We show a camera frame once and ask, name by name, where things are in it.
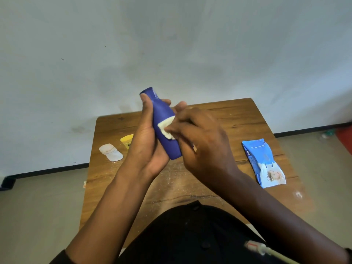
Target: person's left hand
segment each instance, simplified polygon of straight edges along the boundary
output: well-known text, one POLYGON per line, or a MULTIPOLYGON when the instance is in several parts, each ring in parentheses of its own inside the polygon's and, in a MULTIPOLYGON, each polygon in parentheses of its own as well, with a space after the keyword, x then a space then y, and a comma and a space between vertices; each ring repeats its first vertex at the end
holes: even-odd
MULTIPOLYGON (((145 176, 148 180, 153 180, 169 162, 163 146, 155 137, 153 128, 153 103, 145 94, 140 95, 143 101, 143 110, 138 128, 134 133, 129 152, 120 169, 126 170, 126 173, 136 173, 145 176)), ((168 105, 171 104, 169 99, 162 99, 168 105)), ((187 103, 179 102, 173 111, 175 114, 185 109, 187 103)))

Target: blue and white package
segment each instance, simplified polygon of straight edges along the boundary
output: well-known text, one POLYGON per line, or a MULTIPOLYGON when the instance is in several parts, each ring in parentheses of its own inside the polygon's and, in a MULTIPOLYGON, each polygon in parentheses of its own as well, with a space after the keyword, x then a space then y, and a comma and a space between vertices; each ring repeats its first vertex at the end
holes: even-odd
POLYGON ((242 141, 242 146, 262 188, 286 184, 285 175, 264 139, 242 141))

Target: beige floor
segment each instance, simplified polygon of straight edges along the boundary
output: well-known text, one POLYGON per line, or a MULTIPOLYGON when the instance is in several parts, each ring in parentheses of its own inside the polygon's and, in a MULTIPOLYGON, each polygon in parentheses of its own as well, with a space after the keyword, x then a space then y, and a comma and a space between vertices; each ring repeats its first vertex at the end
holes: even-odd
MULTIPOLYGON (((279 139, 314 199, 304 219, 338 244, 352 248, 352 156, 317 133, 279 139)), ((0 192, 0 263, 48 263, 78 230, 87 169, 19 179, 0 192)))

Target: black shirt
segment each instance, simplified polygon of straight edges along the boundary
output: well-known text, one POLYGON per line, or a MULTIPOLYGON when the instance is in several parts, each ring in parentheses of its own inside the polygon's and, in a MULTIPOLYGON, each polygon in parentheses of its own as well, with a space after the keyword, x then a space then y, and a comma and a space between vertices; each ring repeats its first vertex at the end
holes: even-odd
MULTIPOLYGON (((195 201, 157 217, 115 263, 284 263, 249 251, 249 240, 265 243, 236 217, 195 201)), ((73 262, 63 250, 51 263, 73 262)))

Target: table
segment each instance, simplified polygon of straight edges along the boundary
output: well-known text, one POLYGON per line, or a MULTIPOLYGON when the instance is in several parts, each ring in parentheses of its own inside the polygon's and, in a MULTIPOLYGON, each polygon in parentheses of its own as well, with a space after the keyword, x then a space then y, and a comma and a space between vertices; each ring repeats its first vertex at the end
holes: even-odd
MULTIPOLYGON (((274 159, 283 170, 287 180, 286 185, 279 185, 266 190, 298 215, 313 209, 314 205, 307 195, 303 183, 293 171, 289 160, 279 146, 279 142, 274 137, 252 99, 245 98, 196 104, 191 105, 191 107, 208 109, 220 121, 221 126, 227 132, 237 165, 241 171, 253 179, 255 179, 254 172, 241 142, 243 140, 264 138, 270 145, 274 159)), ((136 131, 139 119, 140 111, 101 116, 97 119, 80 228, 92 214, 105 188, 111 182, 127 155, 127 149, 120 139, 136 131), (110 162, 105 155, 100 153, 99 147, 108 143, 114 145, 124 155, 123 160, 110 162)), ((124 247, 128 246, 161 213, 172 207, 195 200, 199 200, 205 205, 221 208, 244 223, 248 223, 233 207, 215 195, 188 172, 183 165, 181 157, 170 161, 151 184, 127 236, 124 247)))

